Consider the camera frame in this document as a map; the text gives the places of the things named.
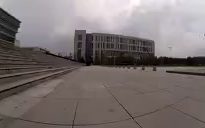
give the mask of cloud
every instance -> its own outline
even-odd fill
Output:
[[[205,55],[205,0],[0,0],[23,46],[73,51],[75,29],[154,39],[156,55]]]

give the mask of white building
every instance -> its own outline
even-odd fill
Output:
[[[120,54],[131,55],[136,59],[154,56],[155,42],[149,39],[105,34],[86,33],[76,30],[74,37],[74,59],[101,59],[102,55],[116,57]]]

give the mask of paved ground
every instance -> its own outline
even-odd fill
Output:
[[[170,68],[171,71],[183,71],[183,72],[192,72],[192,73],[205,73],[205,67],[175,67]]]
[[[0,128],[205,128],[205,77],[151,70],[81,68],[0,101]]]

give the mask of roof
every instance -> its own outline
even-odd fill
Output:
[[[13,17],[15,20],[21,22],[20,20],[18,20],[16,17],[14,17],[13,15],[9,14],[7,11],[5,11],[3,8],[0,7],[0,10],[2,10],[4,13],[6,13],[7,15]]]

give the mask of building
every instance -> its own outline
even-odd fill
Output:
[[[20,40],[15,40],[14,46],[20,48]]]
[[[43,49],[43,48],[40,48],[40,47],[22,47],[23,50],[30,50],[30,51],[35,51],[35,52],[50,52],[49,50],[47,49]]]
[[[132,56],[140,60],[143,57],[154,56],[155,42],[149,39],[116,34],[87,33],[86,30],[76,30],[74,37],[74,59],[99,61],[102,56],[117,57]]]
[[[20,21],[0,8],[0,41],[14,43]]]

